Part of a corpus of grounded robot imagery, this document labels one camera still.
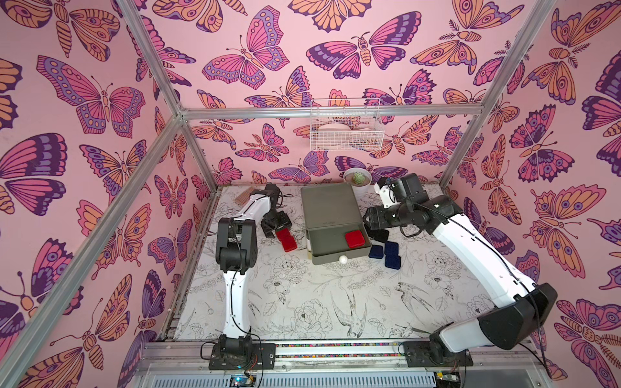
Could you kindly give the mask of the red brooch box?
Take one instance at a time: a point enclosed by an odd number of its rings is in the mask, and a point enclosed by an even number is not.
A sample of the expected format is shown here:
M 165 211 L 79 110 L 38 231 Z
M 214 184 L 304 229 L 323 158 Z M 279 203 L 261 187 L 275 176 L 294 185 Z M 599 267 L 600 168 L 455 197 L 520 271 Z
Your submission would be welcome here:
M 290 243 L 291 241 L 295 242 L 294 237 L 291 235 L 289 229 L 287 228 L 277 231 L 276 236 L 283 244 Z
M 345 234 L 345 241 L 349 249 L 356 249 L 366 245 L 366 238 L 362 231 L 350 231 Z
M 298 249 L 298 244 L 295 238 L 291 236 L 286 236 L 281 240 L 281 245 L 283 247 L 284 252 L 292 252 Z

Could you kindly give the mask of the green drawer cabinet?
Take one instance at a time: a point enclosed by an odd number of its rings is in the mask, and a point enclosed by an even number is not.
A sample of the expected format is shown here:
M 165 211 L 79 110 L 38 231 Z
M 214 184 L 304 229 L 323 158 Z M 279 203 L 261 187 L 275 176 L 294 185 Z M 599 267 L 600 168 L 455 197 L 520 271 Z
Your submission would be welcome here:
M 346 263 L 365 257 L 372 243 L 365 230 L 354 191 L 349 184 L 320 184 L 301 189 L 307 231 L 307 251 L 314 265 Z M 366 245 L 349 249 L 345 234 L 362 231 Z

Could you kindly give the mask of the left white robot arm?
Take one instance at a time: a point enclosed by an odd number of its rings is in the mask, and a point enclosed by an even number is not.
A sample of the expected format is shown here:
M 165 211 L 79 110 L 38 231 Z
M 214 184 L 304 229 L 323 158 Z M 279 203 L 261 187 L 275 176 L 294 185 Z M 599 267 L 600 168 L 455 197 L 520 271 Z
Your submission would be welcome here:
M 228 339 L 252 337 L 247 316 L 247 274 L 258 260 L 258 229 L 277 239 L 285 252 L 298 248 L 290 232 L 289 216 L 279 209 L 282 193 L 272 183 L 251 192 L 238 214 L 218 222 L 215 260 L 226 287 L 226 318 L 223 335 Z

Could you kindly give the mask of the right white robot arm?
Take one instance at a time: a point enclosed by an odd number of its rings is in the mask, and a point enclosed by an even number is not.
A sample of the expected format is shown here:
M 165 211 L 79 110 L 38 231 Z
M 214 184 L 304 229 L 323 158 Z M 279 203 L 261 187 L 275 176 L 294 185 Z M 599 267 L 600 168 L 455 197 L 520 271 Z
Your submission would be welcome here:
M 363 220 L 369 229 L 415 226 L 435 237 L 476 277 L 494 305 L 430 335 L 430 352 L 437 363 L 471 348 L 511 350 L 540 330 L 556 302 L 556 290 L 548 283 L 536 284 L 509 263 L 450 197 L 431 198 L 415 174 L 382 178 L 374 191 L 382 203 L 366 210 Z

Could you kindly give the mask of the black brooch box near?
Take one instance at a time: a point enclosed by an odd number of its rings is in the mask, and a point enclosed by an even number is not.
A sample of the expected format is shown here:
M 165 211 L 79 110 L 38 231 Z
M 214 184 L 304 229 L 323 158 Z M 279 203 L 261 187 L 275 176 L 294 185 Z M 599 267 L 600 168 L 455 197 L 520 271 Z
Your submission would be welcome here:
M 370 231 L 370 237 L 372 237 L 372 239 L 376 242 L 386 243 L 389 241 L 390 231 L 388 230 Z

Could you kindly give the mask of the blue brooch box right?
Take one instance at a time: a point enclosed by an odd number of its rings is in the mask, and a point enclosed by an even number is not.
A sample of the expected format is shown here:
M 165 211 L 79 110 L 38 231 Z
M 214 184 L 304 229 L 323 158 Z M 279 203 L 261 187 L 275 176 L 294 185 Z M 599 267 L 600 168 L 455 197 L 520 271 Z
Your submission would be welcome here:
M 399 244 L 397 242 L 391 242 L 391 241 L 385 242 L 384 254 L 385 256 L 398 256 L 399 255 Z

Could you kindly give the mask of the blue brooch box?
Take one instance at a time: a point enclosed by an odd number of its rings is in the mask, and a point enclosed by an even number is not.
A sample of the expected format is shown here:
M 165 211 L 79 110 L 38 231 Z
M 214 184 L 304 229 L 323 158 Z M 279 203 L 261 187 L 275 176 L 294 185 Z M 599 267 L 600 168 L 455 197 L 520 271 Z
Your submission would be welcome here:
M 397 242 L 391 242 L 391 241 L 385 242 L 384 254 L 385 256 L 398 256 L 399 255 L 399 244 Z
M 382 245 L 373 244 L 370 248 L 368 257 L 371 259 L 381 260 L 384 257 L 384 247 Z
M 400 270 L 402 266 L 402 259 L 399 255 L 386 255 L 384 263 L 386 268 Z

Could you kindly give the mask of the blue brooch box left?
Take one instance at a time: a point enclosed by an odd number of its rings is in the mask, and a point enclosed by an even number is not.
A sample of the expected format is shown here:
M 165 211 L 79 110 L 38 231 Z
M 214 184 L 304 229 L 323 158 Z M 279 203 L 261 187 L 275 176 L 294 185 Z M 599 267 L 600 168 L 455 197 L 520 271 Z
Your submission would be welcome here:
M 382 245 L 373 244 L 370 248 L 368 257 L 371 259 L 381 260 L 384 257 L 384 247 Z

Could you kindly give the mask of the blue brooch box near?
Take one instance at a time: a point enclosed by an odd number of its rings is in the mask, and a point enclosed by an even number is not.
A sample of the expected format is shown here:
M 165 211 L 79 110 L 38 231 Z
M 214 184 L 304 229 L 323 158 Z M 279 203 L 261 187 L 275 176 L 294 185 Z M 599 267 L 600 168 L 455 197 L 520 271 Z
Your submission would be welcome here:
M 386 268 L 400 270 L 402 266 L 402 259 L 399 255 L 386 255 L 384 263 Z

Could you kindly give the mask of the potted cactus white pot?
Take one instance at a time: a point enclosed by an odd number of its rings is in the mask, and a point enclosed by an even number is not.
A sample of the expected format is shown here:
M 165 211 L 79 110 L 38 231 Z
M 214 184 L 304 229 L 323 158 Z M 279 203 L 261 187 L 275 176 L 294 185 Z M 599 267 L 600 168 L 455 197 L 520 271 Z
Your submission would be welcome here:
M 343 174 L 343 179 L 355 188 L 366 188 L 372 182 L 371 174 L 364 168 L 349 168 Z

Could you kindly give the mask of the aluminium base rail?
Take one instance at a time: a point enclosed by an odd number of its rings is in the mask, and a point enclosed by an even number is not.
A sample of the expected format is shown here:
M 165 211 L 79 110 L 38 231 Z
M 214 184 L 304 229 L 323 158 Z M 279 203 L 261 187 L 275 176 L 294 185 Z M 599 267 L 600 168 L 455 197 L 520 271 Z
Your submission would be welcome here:
M 458 361 L 415 365 L 423 339 L 268 341 L 248 371 L 213 370 L 201 341 L 148 344 L 132 387 L 553 387 L 532 346 L 483 347 Z

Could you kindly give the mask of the aluminium frame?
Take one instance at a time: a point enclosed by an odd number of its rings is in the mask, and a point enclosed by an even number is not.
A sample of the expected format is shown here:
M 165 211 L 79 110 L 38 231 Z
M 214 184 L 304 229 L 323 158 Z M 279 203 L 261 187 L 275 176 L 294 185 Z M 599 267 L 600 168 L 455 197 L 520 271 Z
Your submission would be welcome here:
M 134 2 L 1 4 L 1 384 L 127 387 L 201 240 L 213 183 L 191 158 L 179 99 L 154 100 L 135 60 L 198 71 L 234 45 L 260 89 L 296 67 L 309 107 L 332 78 L 283 1 L 237 1 L 213 32 L 174 23 L 154 46 Z

